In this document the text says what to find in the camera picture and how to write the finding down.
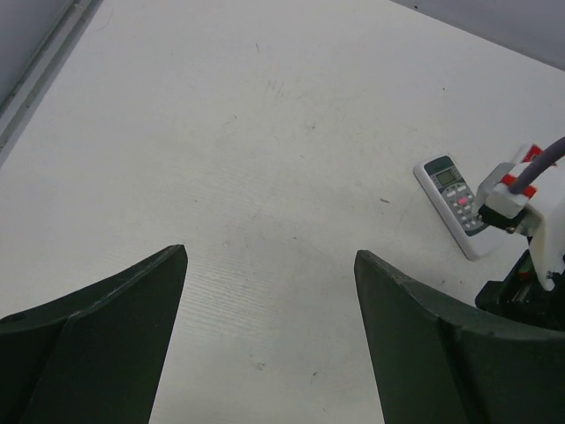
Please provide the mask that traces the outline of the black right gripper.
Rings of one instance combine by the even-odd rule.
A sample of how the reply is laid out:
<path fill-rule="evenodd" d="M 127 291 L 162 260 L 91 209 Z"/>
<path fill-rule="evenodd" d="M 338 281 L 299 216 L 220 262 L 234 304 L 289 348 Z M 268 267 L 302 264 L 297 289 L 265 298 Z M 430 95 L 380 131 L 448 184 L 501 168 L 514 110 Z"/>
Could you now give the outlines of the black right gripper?
<path fill-rule="evenodd" d="M 502 281 L 488 281 L 475 298 L 478 309 L 532 326 L 564 331 L 564 273 L 553 273 L 546 291 L 526 250 Z"/>

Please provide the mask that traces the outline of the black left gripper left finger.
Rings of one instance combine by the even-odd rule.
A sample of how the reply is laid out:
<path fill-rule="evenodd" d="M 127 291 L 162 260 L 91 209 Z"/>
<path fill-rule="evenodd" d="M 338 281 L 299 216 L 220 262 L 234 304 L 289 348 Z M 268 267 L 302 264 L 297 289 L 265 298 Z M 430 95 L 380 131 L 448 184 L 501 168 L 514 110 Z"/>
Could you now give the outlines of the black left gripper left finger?
<path fill-rule="evenodd" d="M 188 256 L 130 268 L 1 320 L 3 423 L 147 423 Z"/>

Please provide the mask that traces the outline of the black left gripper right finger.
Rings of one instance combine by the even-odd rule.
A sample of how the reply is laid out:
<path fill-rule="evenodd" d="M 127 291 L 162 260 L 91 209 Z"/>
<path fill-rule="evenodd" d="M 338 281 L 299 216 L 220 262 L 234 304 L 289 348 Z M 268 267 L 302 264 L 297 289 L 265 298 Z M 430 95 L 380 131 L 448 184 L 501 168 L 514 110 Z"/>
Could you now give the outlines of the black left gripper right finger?
<path fill-rule="evenodd" d="M 561 423 L 564 335 L 471 307 L 358 251 L 354 263 L 387 423 Z"/>

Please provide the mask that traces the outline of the grey white remote control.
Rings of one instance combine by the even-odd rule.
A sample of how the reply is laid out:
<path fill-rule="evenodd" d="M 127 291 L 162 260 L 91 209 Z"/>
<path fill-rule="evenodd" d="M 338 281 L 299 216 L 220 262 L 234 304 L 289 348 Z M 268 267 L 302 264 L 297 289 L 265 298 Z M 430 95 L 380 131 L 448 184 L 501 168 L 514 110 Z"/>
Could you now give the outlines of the grey white remote control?
<path fill-rule="evenodd" d="M 504 241 L 500 230 L 479 220 L 475 193 L 449 155 L 420 162 L 413 173 L 468 260 L 488 256 Z"/>

